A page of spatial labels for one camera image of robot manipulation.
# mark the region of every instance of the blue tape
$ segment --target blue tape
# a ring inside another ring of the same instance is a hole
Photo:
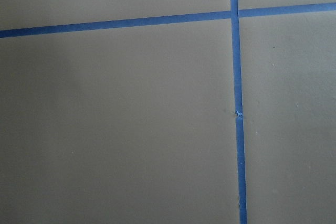
[[[110,28],[133,27],[133,26],[149,26],[149,25],[160,25],[170,23],[195,22],[195,21],[227,19],[227,18],[231,18],[231,11],[229,10],[222,12],[211,12],[211,13],[183,14],[183,15],[162,16],[162,17],[135,18],[135,19],[112,20],[112,21],[93,22],[93,23],[2,30],[0,31],[0,38],[38,35],[38,34],[66,33],[70,31],[86,31],[86,30],[110,29]]]
[[[244,126],[243,126],[243,96],[240,63],[240,34],[238,17],[238,0],[231,0],[231,26],[232,26],[232,50],[233,50],[233,74],[236,110],[236,137],[237,137],[237,164],[238,164],[238,190],[239,190],[239,217],[240,224],[247,223],[246,211],[246,181],[245,181],[245,150],[244,150]]]
[[[238,13],[239,17],[243,18],[293,13],[323,12],[328,10],[336,10],[336,3],[243,9],[239,10]]]

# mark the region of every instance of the blue painter's tape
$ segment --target blue painter's tape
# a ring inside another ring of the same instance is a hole
[[[324,12],[328,10],[336,10],[336,3],[243,9],[239,10],[238,13],[239,17],[242,18],[292,13]]]
[[[246,211],[246,181],[245,181],[245,148],[243,126],[243,96],[240,63],[240,34],[238,17],[238,0],[231,0],[231,25],[232,25],[232,50],[233,50],[233,74],[236,110],[236,137],[237,137],[237,164],[238,164],[238,190],[239,190],[239,217],[240,224],[247,224]]]
[[[111,29],[111,28],[133,27],[133,26],[149,26],[149,25],[160,25],[171,23],[195,22],[195,21],[206,21],[206,20],[227,19],[227,18],[231,18],[231,11],[229,10],[222,12],[211,12],[211,13],[183,14],[183,15],[162,16],[162,17],[135,18],[135,19],[112,20],[112,21],[93,22],[93,23],[2,30],[0,31],[0,38],[38,35],[38,34],[66,33],[70,31],[86,31],[86,30]]]

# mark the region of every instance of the blue line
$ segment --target blue line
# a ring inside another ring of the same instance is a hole
[[[242,18],[242,17],[257,17],[257,16],[279,15],[279,14],[323,12],[328,10],[336,10],[336,3],[243,9],[239,10],[238,13],[239,17]]]
[[[239,217],[240,224],[247,223],[246,211],[246,181],[245,181],[245,151],[243,126],[243,96],[240,64],[240,34],[238,17],[238,0],[231,0],[233,75],[235,89],[236,136],[237,136],[237,163],[238,163],[238,190],[239,190]]]
[[[0,38],[38,35],[38,34],[66,33],[70,31],[86,31],[86,30],[110,29],[110,28],[133,27],[133,26],[149,26],[149,25],[160,25],[170,23],[195,22],[195,21],[227,19],[227,18],[231,18],[231,11],[229,10],[222,12],[211,12],[211,13],[183,14],[183,15],[150,17],[150,18],[135,18],[135,19],[112,20],[112,21],[70,24],[70,25],[42,26],[42,27],[2,30],[0,31]]]

